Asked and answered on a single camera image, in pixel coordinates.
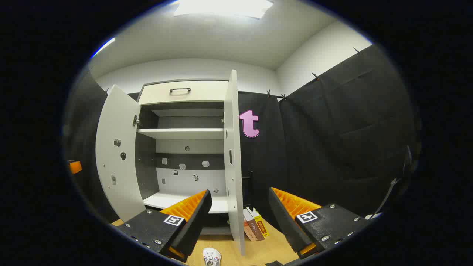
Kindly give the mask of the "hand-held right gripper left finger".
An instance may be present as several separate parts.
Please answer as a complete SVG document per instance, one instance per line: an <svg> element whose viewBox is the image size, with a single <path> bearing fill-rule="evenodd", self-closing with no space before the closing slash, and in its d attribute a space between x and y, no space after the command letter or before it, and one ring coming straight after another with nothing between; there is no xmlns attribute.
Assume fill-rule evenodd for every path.
<svg viewBox="0 0 473 266"><path fill-rule="evenodd" d="M146 209L117 228L152 252L186 262L212 207L206 189L163 210Z"/></svg>

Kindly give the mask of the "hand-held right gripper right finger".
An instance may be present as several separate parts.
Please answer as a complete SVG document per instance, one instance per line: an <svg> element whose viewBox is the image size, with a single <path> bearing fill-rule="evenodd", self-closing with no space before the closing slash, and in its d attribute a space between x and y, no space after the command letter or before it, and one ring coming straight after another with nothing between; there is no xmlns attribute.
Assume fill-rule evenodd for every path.
<svg viewBox="0 0 473 266"><path fill-rule="evenodd" d="M299 259L340 245L368 224L367 219L338 204L320 206L274 187L269 188L268 201Z"/></svg>

